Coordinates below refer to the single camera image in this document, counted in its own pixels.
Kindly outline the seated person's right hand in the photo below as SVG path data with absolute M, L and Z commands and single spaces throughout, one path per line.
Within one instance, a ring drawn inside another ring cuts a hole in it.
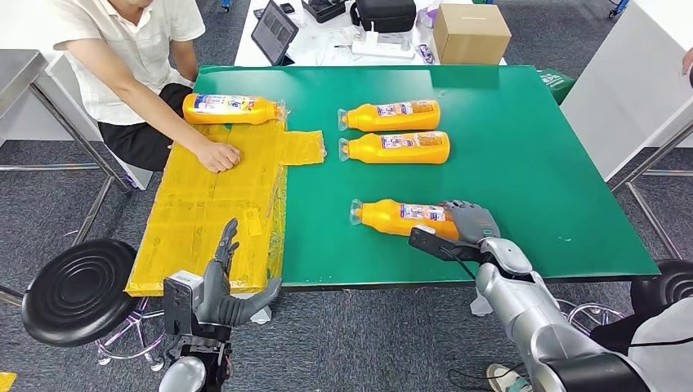
M 225 172 L 239 164 L 241 152 L 233 145 L 205 141 L 192 149 L 199 162 L 211 172 Z

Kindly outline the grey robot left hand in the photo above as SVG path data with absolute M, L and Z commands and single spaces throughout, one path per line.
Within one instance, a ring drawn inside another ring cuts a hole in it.
M 267 307 L 279 294 L 281 277 L 271 278 L 266 288 L 252 297 L 241 299 L 230 294 L 229 272 L 239 242 L 234 240 L 238 221 L 232 218 L 221 232 L 214 257 L 203 273 L 203 302 L 195 311 L 199 323 L 238 327 Z

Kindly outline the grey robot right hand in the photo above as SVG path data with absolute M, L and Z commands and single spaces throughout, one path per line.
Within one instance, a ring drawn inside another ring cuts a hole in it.
M 478 245 L 485 238 L 501 237 L 491 212 L 481 205 L 464 200 L 443 201 L 440 205 L 455 225 L 458 242 Z

